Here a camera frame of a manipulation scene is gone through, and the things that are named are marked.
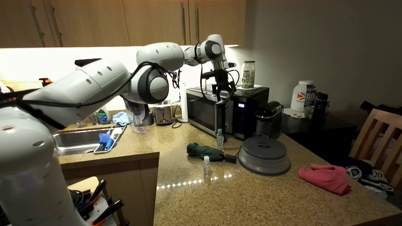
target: blue cloth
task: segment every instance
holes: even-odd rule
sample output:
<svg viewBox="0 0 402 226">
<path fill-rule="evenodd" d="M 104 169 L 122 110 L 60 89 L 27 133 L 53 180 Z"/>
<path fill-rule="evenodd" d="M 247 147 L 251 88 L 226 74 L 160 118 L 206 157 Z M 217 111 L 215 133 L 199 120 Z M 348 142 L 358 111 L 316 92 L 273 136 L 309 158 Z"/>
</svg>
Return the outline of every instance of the blue cloth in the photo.
<svg viewBox="0 0 402 226">
<path fill-rule="evenodd" d="M 110 134 L 99 134 L 99 143 L 106 145 L 110 138 Z"/>
<path fill-rule="evenodd" d="M 125 126 L 129 124 L 127 113 L 120 111 L 113 116 L 113 123 L 119 124 L 120 126 Z"/>
</svg>

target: blue sponge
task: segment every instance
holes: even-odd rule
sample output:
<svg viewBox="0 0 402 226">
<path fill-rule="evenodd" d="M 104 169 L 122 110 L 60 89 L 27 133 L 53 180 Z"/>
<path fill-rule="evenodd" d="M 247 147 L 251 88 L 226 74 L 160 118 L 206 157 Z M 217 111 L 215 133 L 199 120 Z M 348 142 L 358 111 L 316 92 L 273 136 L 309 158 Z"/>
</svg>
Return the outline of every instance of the blue sponge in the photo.
<svg viewBox="0 0 402 226">
<path fill-rule="evenodd" d="M 99 143 L 106 145 L 110 138 L 110 134 L 99 134 Z"/>
</svg>

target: wall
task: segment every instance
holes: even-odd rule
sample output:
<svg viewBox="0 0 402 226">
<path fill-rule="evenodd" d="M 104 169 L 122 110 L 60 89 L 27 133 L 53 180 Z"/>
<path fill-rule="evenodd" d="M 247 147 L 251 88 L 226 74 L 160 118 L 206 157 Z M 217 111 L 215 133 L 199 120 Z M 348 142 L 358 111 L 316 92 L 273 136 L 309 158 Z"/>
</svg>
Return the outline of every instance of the wall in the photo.
<svg viewBox="0 0 402 226">
<path fill-rule="evenodd" d="M 364 100 L 400 105 L 401 8 L 401 0 L 248 0 L 246 43 L 226 48 L 226 56 L 238 70 L 243 60 L 256 60 L 256 83 L 287 107 L 293 87 L 306 79 L 329 94 L 333 111 L 349 114 Z M 98 57 L 116 58 L 133 71 L 137 49 L 0 49 L 0 79 L 57 80 L 75 69 L 74 60 Z M 199 66 L 185 66 L 182 79 L 196 86 L 199 73 Z M 178 98 L 176 90 L 169 98 Z M 121 106 L 113 100 L 113 108 Z"/>
</svg>

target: cabinet door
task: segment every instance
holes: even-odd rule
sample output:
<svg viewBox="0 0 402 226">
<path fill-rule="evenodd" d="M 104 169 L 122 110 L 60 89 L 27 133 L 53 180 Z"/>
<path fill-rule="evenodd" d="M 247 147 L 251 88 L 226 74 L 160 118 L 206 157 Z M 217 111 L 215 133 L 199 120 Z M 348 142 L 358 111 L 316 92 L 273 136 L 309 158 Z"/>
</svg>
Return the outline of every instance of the cabinet door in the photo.
<svg viewBox="0 0 402 226">
<path fill-rule="evenodd" d="M 48 0 L 61 47 L 128 46 L 123 0 Z"/>
<path fill-rule="evenodd" d="M 190 44 L 186 0 L 123 0 L 130 45 L 170 41 Z"/>
<path fill-rule="evenodd" d="M 220 34 L 225 45 L 244 43 L 246 0 L 190 0 L 191 44 Z"/>
<path fill-rule="evenodd" d="M 0 48 L 45 46 L 36 9 L 29 0 L 0 0 Z"/>
</svg>

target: kitchen sink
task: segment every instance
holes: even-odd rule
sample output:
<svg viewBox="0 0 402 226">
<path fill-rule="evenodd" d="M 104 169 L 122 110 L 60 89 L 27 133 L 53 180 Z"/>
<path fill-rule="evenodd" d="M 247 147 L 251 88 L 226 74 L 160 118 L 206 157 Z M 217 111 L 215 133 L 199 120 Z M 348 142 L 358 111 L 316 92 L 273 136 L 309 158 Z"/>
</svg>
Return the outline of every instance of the kitchen sink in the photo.
<svg viewBox="0 0 402 226">
<path fill-rule="evenodd" d="M 60 133 L 53 135 L 53 139 L 59 156 L 83 154 L 94 151 L 99 144 L 99 134 L 108 131 L 109 128 Z"/>
</svg>

